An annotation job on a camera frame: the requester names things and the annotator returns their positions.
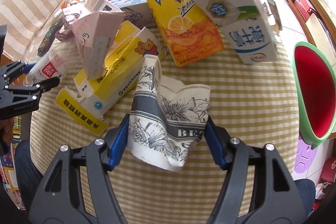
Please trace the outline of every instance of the floral pattern print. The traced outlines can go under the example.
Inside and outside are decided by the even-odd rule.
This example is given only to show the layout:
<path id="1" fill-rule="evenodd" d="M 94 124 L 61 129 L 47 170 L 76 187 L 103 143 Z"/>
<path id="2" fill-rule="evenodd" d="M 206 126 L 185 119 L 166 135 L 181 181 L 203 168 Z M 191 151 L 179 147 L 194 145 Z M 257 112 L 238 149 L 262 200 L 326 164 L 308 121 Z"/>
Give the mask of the floral pattern print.
<path id="1" fill-rule="evenodd" d="M 155 79 L 155 70 L 154 66 L 143 66 L 140 72 L 140 77 L 138 79 L 138 84 L 136 90 L 142 90 L 144 87 L 149 88 L 150 91 L 153 91 L 154 88 L 157 90 L 157 80 Z"/>
<path id="2" fill-rule="evenodd" d="M 189 100 L 184 98 L 177 100 L 168 100 L 159 95 L 159 102 L 163 112 L 168 120 L 189 121 L 189 122 L 207 122 L 209 102 L 207 99 Z"/>
<path id="3" fill-rule="evenodd" d="M 191 142 L 182 142 L 181 148 L 170 140 L 165 133 L 159 131 L 148 133 L 147 130 L 152 124 L 152 122 L 149 122 L 143 127 L 140 119 L 135 119 L 135 122 L 131 122 L 129 124 L 129 134 L 134 142 L 148 145 L 149 148 L 164 153 L 174 160 L 186 161 Z"/>

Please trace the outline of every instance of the purple plastic stool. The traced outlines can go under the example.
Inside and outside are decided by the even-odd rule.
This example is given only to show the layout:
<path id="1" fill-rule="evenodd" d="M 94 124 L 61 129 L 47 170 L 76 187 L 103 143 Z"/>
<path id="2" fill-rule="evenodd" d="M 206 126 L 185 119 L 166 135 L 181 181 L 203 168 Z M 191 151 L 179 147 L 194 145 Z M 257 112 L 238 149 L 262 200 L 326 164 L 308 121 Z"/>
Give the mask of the purple plastic stool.
<path id="1" fill-rule="evenodd" d="M 317 148 L 312 150 L 311 145 L 306 144 L 302 139 L 301 134 L 299 134 L 294 172 L 297 174 L 305 172 L 315 159 L 316 153 Z"/>

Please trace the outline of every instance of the red label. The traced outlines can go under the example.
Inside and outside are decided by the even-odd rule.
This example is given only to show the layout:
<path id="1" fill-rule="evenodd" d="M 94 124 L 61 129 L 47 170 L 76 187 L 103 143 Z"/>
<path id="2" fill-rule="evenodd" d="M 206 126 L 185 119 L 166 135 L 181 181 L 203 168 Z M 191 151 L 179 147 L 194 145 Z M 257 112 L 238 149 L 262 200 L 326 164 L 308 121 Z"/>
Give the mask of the red label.
<path id="1" fill-rule="evenodd" d="M 45 65 L 45 67 L 42 70 L 43 74 L 47 76 L 48 78 L 51 78 L 57 70 L 53 66 L 51 62 Z"/>
<path id="2" fill-rule="evenodd" d="M 260 61 L 264 60 L 265 58 L 266 58 L 266 55 L 262 54 L 262 53 L 256 53 L 256 54 L 251 56 L 251 59 L 253 61 L 256 61 L 256 62 L 260 62 Z"/>

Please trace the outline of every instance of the crumpled packaging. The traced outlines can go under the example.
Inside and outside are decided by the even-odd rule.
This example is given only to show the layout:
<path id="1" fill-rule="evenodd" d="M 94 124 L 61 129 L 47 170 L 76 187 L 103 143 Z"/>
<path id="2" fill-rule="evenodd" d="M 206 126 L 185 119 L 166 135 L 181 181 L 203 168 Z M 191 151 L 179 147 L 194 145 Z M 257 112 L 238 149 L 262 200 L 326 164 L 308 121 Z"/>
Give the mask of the crumpled packaging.
<path id="1" fill-rule="evenodd" d="M 204 133 L 210 90 L 162 75 L 158 57 L 145 56 L 130 113 L 131 153 L 151 165 L 181 171 Z"/>
<path id="2" fill-rule="evenodd" d="M 106 71 L 104 60 L 125 19 L 125 13 L 107 0 L 88 0 L 63 9 L 64 27 L 71 29 L 88 79 Z"/>

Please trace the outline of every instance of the blue hexagon label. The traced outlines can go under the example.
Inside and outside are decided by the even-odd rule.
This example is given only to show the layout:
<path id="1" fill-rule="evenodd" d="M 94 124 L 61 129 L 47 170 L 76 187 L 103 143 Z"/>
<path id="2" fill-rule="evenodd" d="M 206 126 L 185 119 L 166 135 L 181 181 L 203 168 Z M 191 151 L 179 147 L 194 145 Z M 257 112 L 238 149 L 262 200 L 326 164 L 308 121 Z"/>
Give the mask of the blue hexagon label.
<path id="1" fill-rule="evenodd" d="M 228 10 L 222 3 L 213 3 L 210 6 L 210 10 L 217 17 L 225 17 L 228 13 Z"/>
<path id="2" fill-rule="evenodd" d="M 212 0 L 209 2 L 207 6 L 207 10 L 217 18 L 225 18 L 225 16 L 229 13 L 229 8 L 226 7 L 223 1 Z"/>

